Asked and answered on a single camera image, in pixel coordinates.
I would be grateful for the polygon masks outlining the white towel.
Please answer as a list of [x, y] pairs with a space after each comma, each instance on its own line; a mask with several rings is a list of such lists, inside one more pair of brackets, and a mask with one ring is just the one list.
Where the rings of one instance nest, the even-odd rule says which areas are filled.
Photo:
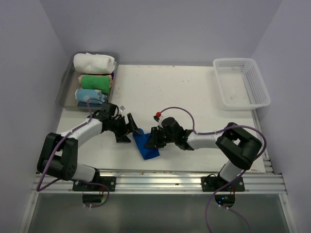
[[111, 74], [116, 64], [115, 58], [103, 54], [78, 53], [73, 57], [75, 70], [86, 74]]

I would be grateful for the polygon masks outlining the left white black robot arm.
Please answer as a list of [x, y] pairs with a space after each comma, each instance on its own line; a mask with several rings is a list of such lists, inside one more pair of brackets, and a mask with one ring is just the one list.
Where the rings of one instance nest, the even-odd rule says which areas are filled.
[[103, 103], [100, 110], [91, 113], [87, 119], [75, 128], [63, 133], [49, 133], [37, 163], [42, 182], [45, 175], [64, 181], [83, 181], [89, 190], [97, 190], [101, 185], [98, 169], [78, 163], [78, 149], [91, 138], [110, 131], [117, 143], [130, 143], [128, 134], [141, 135], [130, 113], [128, 120], [115, 115], [118, 106]]

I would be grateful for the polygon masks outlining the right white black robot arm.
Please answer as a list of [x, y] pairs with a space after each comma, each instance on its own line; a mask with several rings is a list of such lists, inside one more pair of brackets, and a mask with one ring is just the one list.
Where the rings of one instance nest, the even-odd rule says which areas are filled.
[[151, 128], [144, 148], [159, 149], [168, 143], [174, 143], [182, 150], [220, 149], [228, 162], [218, 173], [216, 184], [224, 191], [251, 168], [266, 148], [265, 137], [255, 128], [230, 122], [216, 132], [196, 133], [181, 127], [173, 117], [158, 120], [158, 126]]

